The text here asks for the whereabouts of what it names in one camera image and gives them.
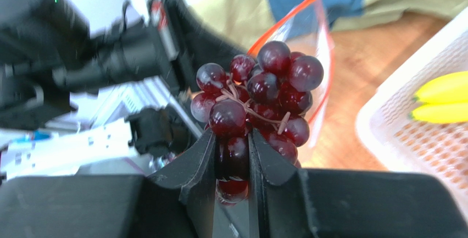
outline banana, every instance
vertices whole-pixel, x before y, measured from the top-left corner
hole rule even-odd
[[[416,101],[434,104],[468,102],[468,71],[433,79],[424,84],[414,98]]]
[[[409,118],[434,124],[451,124],[468,121],[468,102],[452,104],[426,104],[414,109]]]

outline grape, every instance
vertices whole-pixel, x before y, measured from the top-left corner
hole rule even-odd
[[[246,137],[218,139],[215,158],[215,175],[218,180],[249,179],[249,145]]]
[[[279,94],[278,78],[272,73],[258,73],[247,82],[247,91],[258,103],[274,103]]]
[[[290,116],[283,134],[297,147],[304,145],[309,139],[309,124],[300,116]]]
[[[259,116],[269,119],[269,120],[278,120],[278,110],[276,109],[273,104],[271,105],[264,105],[264,104],[259,104],[256,102],[252,102],[249,106],[250,109],[252,109],[254,112],[256,112]],[[248,115],[249,121],[252,123],[252,125],[255,128],[262,129],[265,128],[266,126],[271,126],[270,123],[265,122],[255,116]]]
[[[255,66],[255,60],[248,55],[237,55],[231,60],[232,79],[237,82],[248,80],[248,75]]]
[[[216,95],[206,92],[199,93],[190,103],[190,111],[197,121],[208,122],[208,115],[211,108],[216,103]]]
[[[216,182],[216,194],[222,201],[238,203],[245,200],[249,193],[249,181],[221,181]]]
[[[278,100],[283,112],[303,114],[312,107],[312,94],[309,91],[297,91],[291,84],[281,84]]]
[[[226,72],[216,63],[207,63],[197,71],[197,84],[202,91],[220,94],[221,89],[226,87]]]
[[[250,99],[249,92],[244,86],[236,85],[236,91],[237,91],[237,94],[239,95],[239,100],[241,100],[241,102],[246,102]]]
[[[224,148],[224,175],[231,180],[249,179],[249,143],[247,138],[233,137]]]
[[[291,164],[296,163],[298,155],[297,148],[291,140],[289,140],[285,135],[278,135],[275,132],[261,133],[271,148],[273,148]]]
[[[323,79],[324,67],[312,56],[297,58],[289,69],[288,81],[298,91],[314,90]]]
[[[271,41],[261,47],[257,59],[263,70],[281,77],[287,74],[291,65],[291,51],[285,43]]]
[[[253,76],[261,72],[263,72],[263,69],[261,69],[259,64],[256,64],[249,73],[249,79],[251,79]]]
[[[293,63],[296,58],[303,57],[303,56],[305,56],[305,54],[302,52],[297,52],[297,51],[291,52],[291,63]]]
[[[246,111],[240,103],[225,99],[213,105],[208,123],[219,137],[242,136],[246,129]]]

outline basket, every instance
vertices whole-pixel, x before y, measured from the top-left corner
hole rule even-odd
[[[410,121],[413,94],[439,76],[468,70],[468,8],[422,46],[361,109],[356,131],[389,170],[431,174],[468,219],[468,123]]]

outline wooden table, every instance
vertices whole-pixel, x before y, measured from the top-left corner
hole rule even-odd
[[[447,21],[407,13],[369,29],[332,33],[335,75],[317,146],[299,150],[303,167],[385,170],[355,133],[356,116],[378,86]]]

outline ziplock bag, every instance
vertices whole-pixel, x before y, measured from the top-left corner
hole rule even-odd
[[[318,88],[311,91],[313,105],[305,114],[310,127],[310,137],[308,142],[301,147],[302,151],[301,148],[299,149],[299,159],[305,160],[306,156],[307,159],[310,158],[310,149],[316,145],[324,122],[335,67],[333,41],[328,30],[322,0],[304,0],[294,7],[262,35],[248,53],[256,57],[261,47],[273,40],[285,42],[292,52],[298,51],[316,57],[324,67],[324,79]]]

